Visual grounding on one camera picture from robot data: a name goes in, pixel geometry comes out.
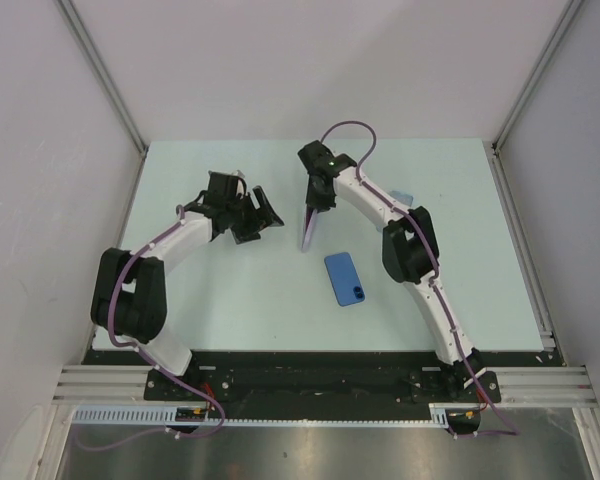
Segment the phone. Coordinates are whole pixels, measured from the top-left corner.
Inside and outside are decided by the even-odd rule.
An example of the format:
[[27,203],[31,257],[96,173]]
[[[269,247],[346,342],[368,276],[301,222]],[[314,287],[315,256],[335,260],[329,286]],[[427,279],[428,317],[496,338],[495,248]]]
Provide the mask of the phone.
[[303,230],[300,248],[302,252],[307,252],[310,248],[311,239],[316,226],[318,212],[313,208],[307,208],[303,220]]
[[348,252],[328,255],[324,264],[339,306],[347,307],[365,300],[362,283]]

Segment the light blue phone case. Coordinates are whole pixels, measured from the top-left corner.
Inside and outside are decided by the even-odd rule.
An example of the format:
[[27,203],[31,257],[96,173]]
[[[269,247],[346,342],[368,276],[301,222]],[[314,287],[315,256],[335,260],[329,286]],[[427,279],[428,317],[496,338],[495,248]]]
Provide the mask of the light blue phone case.
[[390,190],[389,195],[394,200],[408,207],[411,207],[413,205],[414,197],[406,192],[403,192],[401,190]]

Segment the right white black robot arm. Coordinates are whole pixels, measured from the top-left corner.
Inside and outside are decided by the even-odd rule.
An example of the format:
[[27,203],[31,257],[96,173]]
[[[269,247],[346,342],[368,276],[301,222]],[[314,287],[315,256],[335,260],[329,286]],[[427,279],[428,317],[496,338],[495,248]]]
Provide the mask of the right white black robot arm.
[[373,183],[351,157],[336,155],[313,141],[298,152],[308,174],[301,248],[307,250],[317,215],[338,200],[353,206],[382,233],[382,264],[392,280],[407,288],[435,342],[435,353],[450,370],[441,376],[443,393],[464,401],[486,372],[479,350],[455,318],[441,282],[439,247],[431,215],[409,208]]

